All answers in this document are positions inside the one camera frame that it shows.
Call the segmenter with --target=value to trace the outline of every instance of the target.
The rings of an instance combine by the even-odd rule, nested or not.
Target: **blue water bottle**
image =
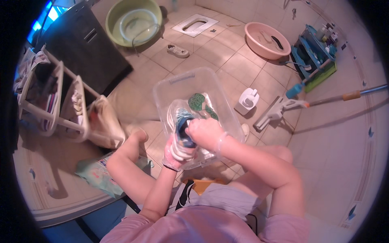
[[[295,84],[290,90],[286,92],[286,97],[288,97],[288,99],[291,99],[298,95],[301,90],[303,90],[303,86],[301,84]]]

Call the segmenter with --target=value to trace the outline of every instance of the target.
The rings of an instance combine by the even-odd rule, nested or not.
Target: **plastic glove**
[[[224,130],[219,122],[213,118],[193,119],[185,132],[200,147],[216,152]]]
[[[181,171],[180,167],[184,165],[187,161],[178,161],[173,158],[172,152],[171,152],[171,147],[173,143],[173,135],[171,135],[166,142],[165,146],[165,155],[163,156],[162,164],[170,169],[173,169],[175,171]]]

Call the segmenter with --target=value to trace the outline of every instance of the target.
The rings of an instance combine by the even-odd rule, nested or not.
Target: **person's leg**
[[[146,139],[143,130],[134,132],[107,161],[107,170],[113,180],[136,204],[144,203],[155,183],[154,178],[135,164],[139,157],[139,142]]]
[[[274,146],[261,146],[256,147],[270,154],[273,154],[289,163],[292,163],[293,156],[292,152],[285,146],[274,145]],[[236,187],[250,195],[258,197],[263,200],[268,194],[272,192],[272,188],[266,185],[260,178],[251,172],[247,172],[240,176],[236,180],[230,182],[228,185]]]

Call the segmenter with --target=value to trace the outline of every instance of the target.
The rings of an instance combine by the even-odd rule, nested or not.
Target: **plastic storage bin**
[[[219,117],[222,128],[240,142],[244,142],[244,134],[238,118],[227,102],[226,95],[219,84],[215,72],[210,68],[196,68],[186,73],[162,80],[153,88],[153,95],[166,139],[173,133],[167,123],[167,111],[175,99],[188,100],[195,93],[207,93]],[[206,166],[221,158],[214,156],[204,159],[199,153],[198,157],[182,166],[189,170],[198,166]]]

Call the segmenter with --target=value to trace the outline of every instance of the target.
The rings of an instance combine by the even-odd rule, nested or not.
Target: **person's arm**
[[[224,131],[214,119],[194,119],[187,133],[199,146],[215,152]],[[231,136],[222,140],[220,148],[222,156],[242,165],[274,189],[269,216],[304,216],[302,182],[293,165],[272,154],[241,144]]]
[[[158,175],[154,187],[148,193],[143,208],[139,214],[156,222],[162,218],[169,206],[170,195],[172,194],[173,184],[177,176],[177,170],[184,162],[175,160],[170,151],[173,142],[173,136],[169,138],[165,146],[165,156],[162,164],[162,170]]]
[[[176,175],[177,172],[164,166],[162,167],[155,186],[147,195],[139,214],[154,222],[165,215]]]

